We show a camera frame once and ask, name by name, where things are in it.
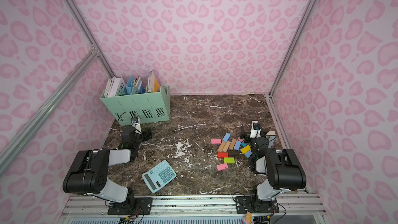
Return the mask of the light blue block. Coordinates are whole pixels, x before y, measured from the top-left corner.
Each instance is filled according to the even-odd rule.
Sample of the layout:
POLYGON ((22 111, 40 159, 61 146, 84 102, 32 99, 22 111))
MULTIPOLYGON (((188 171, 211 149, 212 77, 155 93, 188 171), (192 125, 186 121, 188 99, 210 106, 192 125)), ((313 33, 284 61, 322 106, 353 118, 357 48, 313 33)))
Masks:
POLYGON ((230 139, 231 135, 229 133, 226 133, 222 139, 223 142, 228 142, 230 139))

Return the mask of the pink block top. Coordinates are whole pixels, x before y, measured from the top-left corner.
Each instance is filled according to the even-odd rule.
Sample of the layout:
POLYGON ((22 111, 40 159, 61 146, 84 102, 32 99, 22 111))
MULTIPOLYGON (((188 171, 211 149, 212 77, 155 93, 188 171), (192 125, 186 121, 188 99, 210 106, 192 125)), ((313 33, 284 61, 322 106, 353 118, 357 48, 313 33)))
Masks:
POLYGON ((222 143, 221 139, 212 139, 211 144, 212 145, 220 145, 222 143))

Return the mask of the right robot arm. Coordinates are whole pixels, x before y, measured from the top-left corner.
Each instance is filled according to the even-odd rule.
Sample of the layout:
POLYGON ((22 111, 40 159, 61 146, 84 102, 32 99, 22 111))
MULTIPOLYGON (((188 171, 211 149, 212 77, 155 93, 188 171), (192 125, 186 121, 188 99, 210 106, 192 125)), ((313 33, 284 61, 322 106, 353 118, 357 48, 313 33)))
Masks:
POLYGON ((275 149, 274 131, 266 131, 260 122, 253 121, 249 132, 241 128, 239 139, 251 171, 266 176, 252 191, 253 202, 275 203, 277 196, 306 187, 306 175, 296 153, 293 149, 275 149))

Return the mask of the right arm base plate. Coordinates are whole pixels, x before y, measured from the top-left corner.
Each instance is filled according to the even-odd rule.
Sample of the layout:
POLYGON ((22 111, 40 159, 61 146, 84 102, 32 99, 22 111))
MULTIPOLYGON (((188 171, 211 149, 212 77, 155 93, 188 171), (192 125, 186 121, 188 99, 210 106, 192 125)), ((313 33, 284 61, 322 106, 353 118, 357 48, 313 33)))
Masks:
POLYGON ((233 196, 233 201, 238 214, 250 212, 252 214, 274 215, 279 213, 279 206, 276 200, 261 201, 249 196, 233 196))

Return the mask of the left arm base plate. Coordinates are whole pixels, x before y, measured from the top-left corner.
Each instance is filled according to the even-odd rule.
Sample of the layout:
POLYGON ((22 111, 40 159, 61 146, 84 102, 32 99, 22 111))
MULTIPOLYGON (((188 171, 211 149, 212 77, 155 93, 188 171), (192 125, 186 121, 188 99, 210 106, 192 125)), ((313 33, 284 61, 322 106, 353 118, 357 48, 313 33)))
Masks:
POLYGON ((149 197, 138 197, 133 200, 132 203, 129 201, 124 203, 113 203, 111 202, 108 207, 108 215, 149 215, 152 208, 153 198, 149 197))

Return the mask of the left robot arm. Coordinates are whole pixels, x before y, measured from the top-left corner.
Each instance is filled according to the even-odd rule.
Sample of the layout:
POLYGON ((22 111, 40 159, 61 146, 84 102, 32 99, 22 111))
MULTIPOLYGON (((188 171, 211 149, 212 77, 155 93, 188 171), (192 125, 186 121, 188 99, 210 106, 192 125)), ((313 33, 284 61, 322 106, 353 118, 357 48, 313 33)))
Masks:
POLYGON ((94 196, 113 204, 134 205, 133 190, 109 179, 108 168, 135 161, 141 143, 152 139, 152 130, 132 125, 121 131, 121 139, 117 149, 79 151, 64 178, 63 191, 94 196))

